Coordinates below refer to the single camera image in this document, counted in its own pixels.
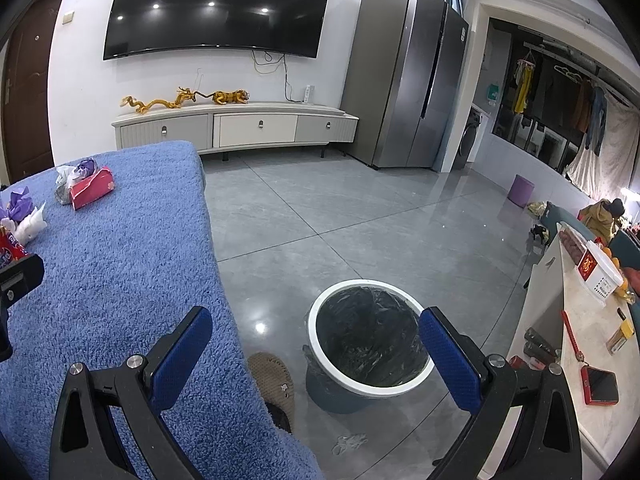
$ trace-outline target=red lanyard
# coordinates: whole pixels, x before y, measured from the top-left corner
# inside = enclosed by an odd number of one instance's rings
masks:
[[[584,360],[584,354],[578,348],[578,343],[575,342],[574,331],[571,330],[571,324],[569,323],[569,316],[566,311],[562,311],[562,320],[564,321],[564,326],[566,327],[567,332],[569,333],[569,339],[571,340],[571,345],[574,347],[575,358],[578,359],[579,363],[584,363],[587,366],[589,363]]]

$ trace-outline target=red smartphone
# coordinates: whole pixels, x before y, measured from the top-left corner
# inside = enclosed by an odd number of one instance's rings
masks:
[[[612,406],[618,403],[618,382],[615,373],[583,366],[580,374],[584,402],[599,406]]]

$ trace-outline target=television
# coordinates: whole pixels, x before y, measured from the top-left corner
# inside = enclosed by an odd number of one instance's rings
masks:
[[[327,0],[113,0],[104,59],[178,48],[316,57]]]

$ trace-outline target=refrigerator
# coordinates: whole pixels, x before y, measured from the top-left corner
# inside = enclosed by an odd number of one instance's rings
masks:
[[[444,0],[362,0],[340,108],[346,152],[374,168],[430,168],[447,127],[468,24]]]

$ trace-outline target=yellow jacket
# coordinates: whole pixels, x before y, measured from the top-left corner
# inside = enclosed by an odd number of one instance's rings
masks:
[[[599,202],[580,209],[581,222],[588,229],[602,238],[602,241],[608,244],[615,234],[616,222],[609,211],[603,208],[603,204],[610,204],[609,200],[603,198]]]

